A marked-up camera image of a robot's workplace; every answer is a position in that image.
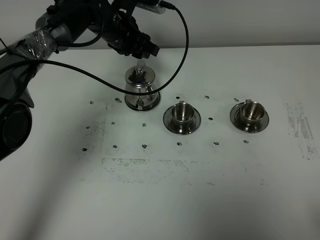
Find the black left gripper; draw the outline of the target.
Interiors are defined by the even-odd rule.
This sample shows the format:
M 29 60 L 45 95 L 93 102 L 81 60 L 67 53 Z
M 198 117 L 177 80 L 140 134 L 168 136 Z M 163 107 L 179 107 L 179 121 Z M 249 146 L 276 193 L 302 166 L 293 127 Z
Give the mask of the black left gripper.
M 114 0 L 109 4 L 102 38 L 118 54 L 136 54 L 137 59 L 156 57 L 160 48 L 139 30 L 132 17 L 137 3 L 137 0 Z

